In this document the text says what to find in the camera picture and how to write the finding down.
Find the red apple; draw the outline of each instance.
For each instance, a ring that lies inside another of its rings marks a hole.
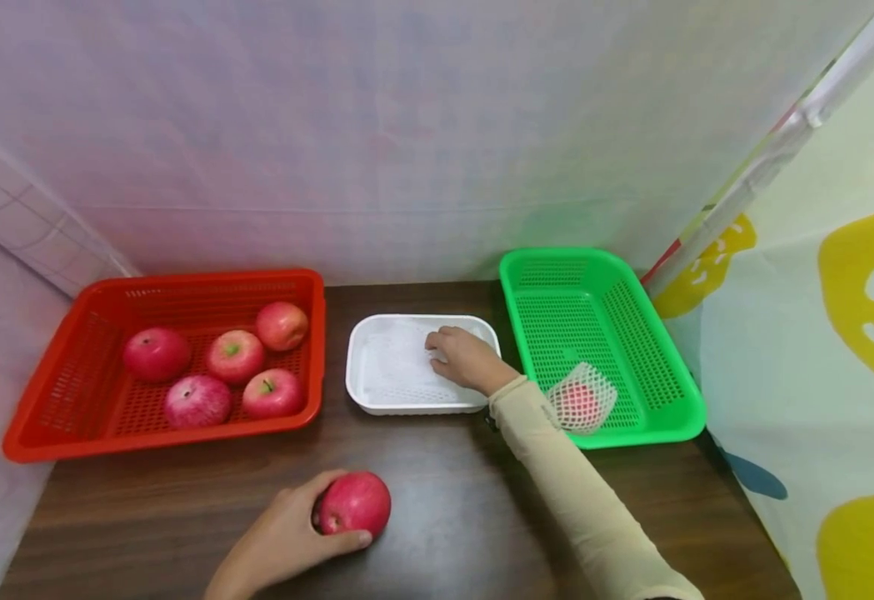
[[[163,414],[173,429],[208,428],[227,421],[230,389],[210,375],[190,375],[170,387]]]
[[[559,390],[557,421],[568,431],[589,431],[597,424],[600,404],[588,386],[570,383]]]
[[[367,470],[343,475],[330,484],[317,507],[317,525],[324,535],[369,531],[377,538],[390,520],[390,490]]]
[[[279,353],[299,346],[310,327],[304,311],[289,302],[264,306],[257,315],[256,324],[260,341]]]
[[[207,350],[207,370],[226,383],[247,383],[259,373],[264,359],[262,343],[242,329],[227,331]]]
[[[151,383],[167,381],[190,364],[190,342],[165,327],[144,329],[123,347],[123,365],[136,378]]]
[[[243,389],[243,410],[253,418],[290,417],[305,405],[297,375],[283,368],[259,373]]]

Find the arm sleeve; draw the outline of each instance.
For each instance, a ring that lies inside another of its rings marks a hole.
[[[559,427],[539,387],[519,377],[491,397],[491,415],[570,539],[601,600],[702,600],[670,568],[627,507]]]

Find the basket rim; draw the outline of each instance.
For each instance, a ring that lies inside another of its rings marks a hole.
[[[310,279],[314,307],[310,315],[309,355],[310,362],[307,389],[309,391],[307,404],[303,412],[291,417],[260,419],[255,422],[224,423],[212,427],[186,429],[178,431],[160,431],[148,434],[127,435],[121,437],[101,437],[96,440],[81,442],[59,442],[26,446],[20,437],[33,415],[34,409],[43,397],[44,389],[49,385],[50,375],[56,370],[59,361],[63,360],[70,336],[74,333],[82,318],[90,308],[94,295],[102,291],[132,291],[134,289],[152,287],[154,285],[178,285],[182,283],[236,283],[236,282],[271,282],[274,278]],[[67,458],[79,458],[143,448],[163,448],[177,446],[180,443],[204,442],[222,440],[262,433],[272,433],[303,428],[319,413],[322,406],[322,381],[325,363],[325,337],[327,336],[327,299],[324,297],[323,277],[312,269],[287,270],[257,270],[245,272],[196,272],[170,274],[170,276],[150,277],[119,277],[103,279],[83,289],[74,299],[70,310],[60,321],[57,331],[37,363],[30,381],[22,392],[16,406],[12,421],[3,434],[1,449],[7,459],[15,463],[34,463]]]

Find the red plastic basket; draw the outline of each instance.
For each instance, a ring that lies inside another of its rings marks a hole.
[[[163,399],[173,381],[147,384],[122,365],[122,348],[144,328],[177,329],[194,349],[187,374],[206,373],[204,356],[217,335],[253,330],[268,303],[297,304],[310,333],[291,352],[267,354],[266,368],[297,374],[307,399],[298,415],[252,421],[233,389],[229,421],[172,430]],[[76,458],[179,443],[302,428],[322,400],[327,304],[323,279],[309,270],[182,274],[109,279],[83,290],[60,322],[3,436],[3,454],[19,463]]]

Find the wooden table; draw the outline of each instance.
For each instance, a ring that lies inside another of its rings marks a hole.
[[[390,485],[386,535],[261,598],[592,598],[532,482],[479,417],[371,417],[351,402],[343,385],[350,330],[387,312],[485,318],[519,366],[498,283],[328,289],[315,423],[58,463],[0,598],[200,598],[279,488],[336,467],[369,468]],[[708,599],[798,598],[708,437],[588,457]]]

